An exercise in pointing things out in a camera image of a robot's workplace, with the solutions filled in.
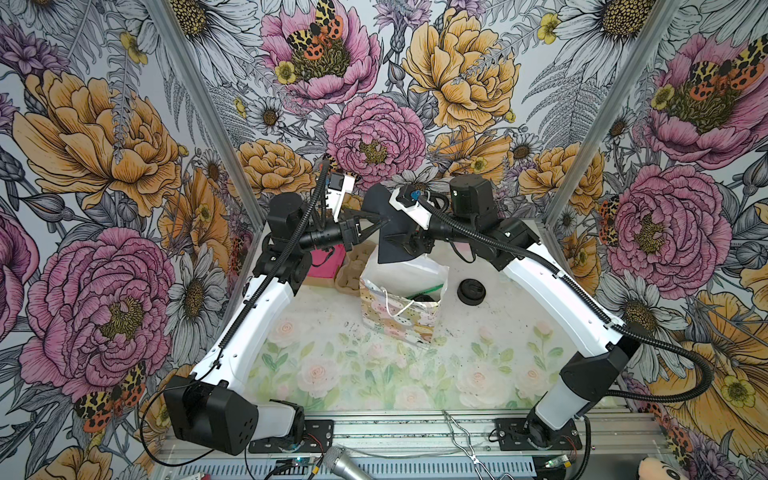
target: black round object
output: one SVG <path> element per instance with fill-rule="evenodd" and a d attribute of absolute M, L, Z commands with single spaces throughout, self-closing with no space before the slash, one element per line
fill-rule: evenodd
<path fill-rule="evenodd" d="M 462 280 L 458 285 L 458 299 L 467 305 L 480 305 L 485 299 L 485 287 L 474 278 Z"/>
<path fill-rule="evenodd" d="M 434 302 L 435 301 L 435 299 L 433 299 L 429 295 L 425 295 L 424 293 L 420 293 L 419 295 L 414 296 L 413 299 L 416 302 Z"/>

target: ventilated metal panel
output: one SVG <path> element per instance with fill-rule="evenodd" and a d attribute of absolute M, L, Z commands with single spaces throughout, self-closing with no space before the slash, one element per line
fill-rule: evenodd
<path fill-rule="evenodd" d="M 536 469 L 531 457 L 524 456 L 492 456 L 479 457 L 495 477 L 505 473 L 512 475 L 516 480 L 536 476 Z M 354 462 L 375 480 L 388 478 L 408 480 L 411 478 L 476 478 L 472 468 L 472 462 L 466 457 L 432 457 L 432 458 L 406 458 L 400 460 L 385 460 L 383 458 L 355 458 Z M 257 479 L 264 478 L 276 461 L 273 459 L 249 459 L 251 473 Z M 210 474 L 211 480 L 250 480 L 242 460 L 200 460 L 192 465 L 185 465 L 176 471 L 176 475 L 170 480 L 181 480 L 188 475 L 198 472 Z M 307 468 L 296 467 L 273 478 L 282 480 L 302 480 L 306 478 Z M 316 480 L 338 479 L 327 469 L 321 468 L 315 477 Z"/>

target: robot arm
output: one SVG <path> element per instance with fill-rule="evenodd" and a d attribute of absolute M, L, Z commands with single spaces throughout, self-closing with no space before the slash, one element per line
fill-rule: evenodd
<path fill-rule="evenodd" d="M 344 193 L 351 190 L 353 183 L 351 178 L 338 174 L 329 179 L 327 207 L 334 218 Z M 522 285 L 545 307 L 573 339 L 578 352 L 560 371 L 553 389 L 530 411 L 520 437 L 537 448 L 547 449 L 561 432 L 570 432 L 574 428 L 573 418 L 586 413 L 607 394 L 639 348 L 638 340 L 647 338 L 647 334 L 636 334 L 621 319 L 588 301 L 589 295 L 555 266 L 551 254 L 521 220 L 499 220 L 490 182 L 478 175 L 462 175 L 454 178 L 450 187 L 450 200 L 444 196 L 441 199 L 444 204 L 451 204 L 452 215 L 448 216 L 448 205 L 443 205 L 441 212 L 423 203 L 413 186 L 390 193 L 383 185 L 374 185 L 363 202 L 365 213 L 358 212 L 358 217 L 329 222 L 322 229 L 304 233 L 296 252 L 280 268 L 275 268 L 276 259 L 287 250 L 286 239 L 299 229 L 298 219 L 303 216 L 304 207 L 297 194 L 275 196 L 267 218 L 271 241 L 266 239 L 263 244 L 243 305 L 225 329 L 227 333 L 197 364 L 190 378 L 175 376 L 164 391 L 176 437 L 231 455 L 241 453 L 251 439 L 276 437 L 286 447 L 301 441 L 303 407 L 278 401 L 253 405 L 242 396 L 250 367 L 272 322 L 306 277 L 312 263 L 311 250 L 338 243 L 351 250 L 352 245 L 379 228 L 380 263 L 407 261 L 428 253 L 435 240 L 467 242 L 478 257 Z M 360 217 L 380 221 L 361 230 Z M 272 275 L 274 271 L 274 278 L 258 300 L 250 302 L 262 288 L 266 272 Z M 243 315 L 248 305 L 253 308 Z M 679 350 L 678 354 L 687 354 Z M 706 363 L 702 361 L 701 368 L 704 367 Z M 698 386 L 700 392 L 690 398 L 700 395 L 710 383 L 711 378 Z M 678 397 L 668 401 L 680 401 Z"/>
<path fill-rule="evenodd" d="M 453 217 L 456 220 L 467 220 L 468 229 L 479 230 L 487 237 L 525 249 L 533 257 L 543 258 L 556 265 L 546 247 L 538 242 L 538 238 L 520 220 L 498 220 L 488 189 L 488 181 L 479 176 L 465 175 L 458 182 L 452 181 Z M 419 202 L 420 196 L 420 192 L 412 187 L 395 189 L 389 195 L 389 206 L 419 225 L 411 237 L 469 242 L 479 257 L 485 258 L 497 270 L 523 286 L 576 344 L 578 352 L 563 367 L 552 390 L 545 394 L 528 415 L 524 437 L 538 448 L 548 448 L 559 439 L 561 431 L 571 431 L 571 420 L 575 416 L 586 413 L 603 398 L 640 344 L 613 329 L 613 325 L 624 326 L 624 321 L 598 305 L 610 323 L 599 318 L 584 301 L 587 293 L 565 271 L 553 273 L 537 260 L 504 255 L 470 237 L 462 236 L 460 230 L 443 223 L 430 213 Z M 385 241 L 402 241 L 401 237 L 391 232 L 383 231 L 382 235 Z M 413 242 L 412 238 L 409 240 L 411 244 L 425 243 Z M 431 248 L 429 242 L 425 244 L 425 250 Z M 570 282 L 563 281 L 563 277 L 568 277 Z M 579 289 L 582 295 L 574 291 L 574 288 Z"/>
<path fill-rule="evenodd" d="M 354 179 L 331 174 L 325 206 L 338 218 L 344 194 Z M 252 297 L 275 270 L 276 260 L 297 230 L 306 206 L 298 194 L 276 195 L 270 203 L 270 234 L 235 310 L 214 347 L 193 368 L 190 377 L 175 376 L 164 390 L 168 415 L 177 438 L 237 455 L 252 439 L 282 438 L 286 446 L 303 436 L 303 407 L 270 401 L 254 405 L 243 397 L 246 383 L 273 321 L 293 300 L 312 266 L 312 250 L 344 244 L 347 250 L 364 241 L 378 225 L 362 230 L 359 217 L 316 226 L 305 232 L 293 252 L 249 308 Z"/>

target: black round lid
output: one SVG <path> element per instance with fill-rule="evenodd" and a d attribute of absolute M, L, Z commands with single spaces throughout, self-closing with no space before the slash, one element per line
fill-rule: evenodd
<path fill-rule="evenodd" d="M 467 305 L 480 305 L 485 299 L 485 287 L 474 278 L 462 280 L 458 285 L 458 299 Z"/>

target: floral table surface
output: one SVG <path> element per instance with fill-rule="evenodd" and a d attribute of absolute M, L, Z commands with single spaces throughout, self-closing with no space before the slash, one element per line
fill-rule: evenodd
<path fill-rule="evenodd" d="M 431 348 L 372 331 L 362 323 L 358 297 L 303 286 L 253 365 L 250 399 L 307 410 L 531 408 L 575 345 L 532 296 L 489 264 L 462 263 L 442 244 L 430 256 L 450 267 Z M 485 285 L 481 305 L 458 300 L 465 278 Z"/>

